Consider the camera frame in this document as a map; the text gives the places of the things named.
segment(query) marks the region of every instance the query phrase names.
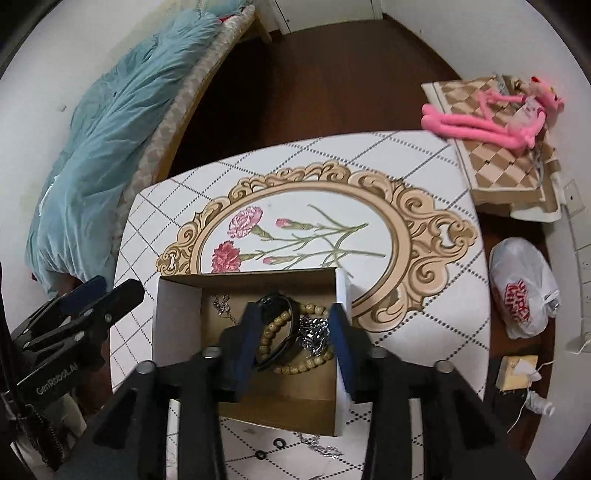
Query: door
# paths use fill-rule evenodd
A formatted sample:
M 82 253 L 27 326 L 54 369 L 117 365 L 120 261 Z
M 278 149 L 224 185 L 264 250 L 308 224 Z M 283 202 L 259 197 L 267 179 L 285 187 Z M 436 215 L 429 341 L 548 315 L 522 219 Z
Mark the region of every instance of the door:
M 372 0 L 269 0 L 275 2 L 289 32 L 331 23 L 374 19 Z

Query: blue blanket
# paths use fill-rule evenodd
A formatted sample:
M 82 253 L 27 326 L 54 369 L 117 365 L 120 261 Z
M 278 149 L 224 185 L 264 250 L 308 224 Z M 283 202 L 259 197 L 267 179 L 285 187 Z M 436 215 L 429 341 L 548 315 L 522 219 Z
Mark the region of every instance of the blue blanket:
M 66 147 L 41 191 L 25 252 L 49 294 L 56 293 L 55 272 L 82 281 L 101 275 L 112 287 L 112 226 L 121 193 L 182 78 L 220 25 L 211 13 L 183 11 L 125 55 L 80 101 Z

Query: metal bolt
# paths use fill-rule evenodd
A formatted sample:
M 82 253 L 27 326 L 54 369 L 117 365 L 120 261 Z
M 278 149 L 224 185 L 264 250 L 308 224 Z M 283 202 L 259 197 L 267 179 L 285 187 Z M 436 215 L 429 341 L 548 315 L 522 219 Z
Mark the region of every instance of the metal bolt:
M 205 358 L 217 358 L 222 354 L 222 349 L 218 346 L 208 346 L 203 350 L 203 356 Z
M 145 375 L 150 374 L 156 369 L 156 364 L 151 362 L 150 360 L 146 360 L 145 362 L 141 362 L 140 364 L 135 367 L 135 371 L 139 374 Z
M 455 367 L 448 360 L 439 360 L 435 362 L 435 369 L 442 374 L 450 374 L 455 370 Z
M 381 346 L 374 346 L 369 351 L 369 356 L 372 358 L 386 358 L 388 356 L 388 351 Z

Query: plastic bag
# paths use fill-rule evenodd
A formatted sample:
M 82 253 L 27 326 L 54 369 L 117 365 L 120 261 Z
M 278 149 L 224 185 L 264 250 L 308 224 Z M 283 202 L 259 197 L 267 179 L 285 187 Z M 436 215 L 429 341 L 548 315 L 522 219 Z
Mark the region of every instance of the plastic bag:
M 556 316 L 560 292 L 548 262 L 524 238 L 503 240 L 491 251 L 492 296 L 511 339 L 541 333 Z

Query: dark brown floor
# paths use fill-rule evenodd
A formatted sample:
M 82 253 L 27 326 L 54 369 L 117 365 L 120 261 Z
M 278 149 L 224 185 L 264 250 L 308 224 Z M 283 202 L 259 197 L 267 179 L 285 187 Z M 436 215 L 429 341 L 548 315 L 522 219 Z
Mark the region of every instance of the dark brown floor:
M 392 20 L 328 25 L 287 35 L 270 46 L 258 40 L 242 43 L 197 108 L 171 175 L 289 141 L 420 129 L 426 101 L 421 84 L 455 78 L 435 52 Z M 544 248 L 539 225 L 488 215 L 480 216 L 480 222 L 487 253 L 513 235 Z M 513 342 L 492 311 L 491 359 L 533 352 L 547 361 L 553 339 L 551 323 L 543 336 Z M 549 374 L 544 373 L 544 382 Z M 537 388 L 547 394 L 547 383 Z M 526 453 L 538 423 L 538 416 L 526 412 L 511 432 L 511 443 Z

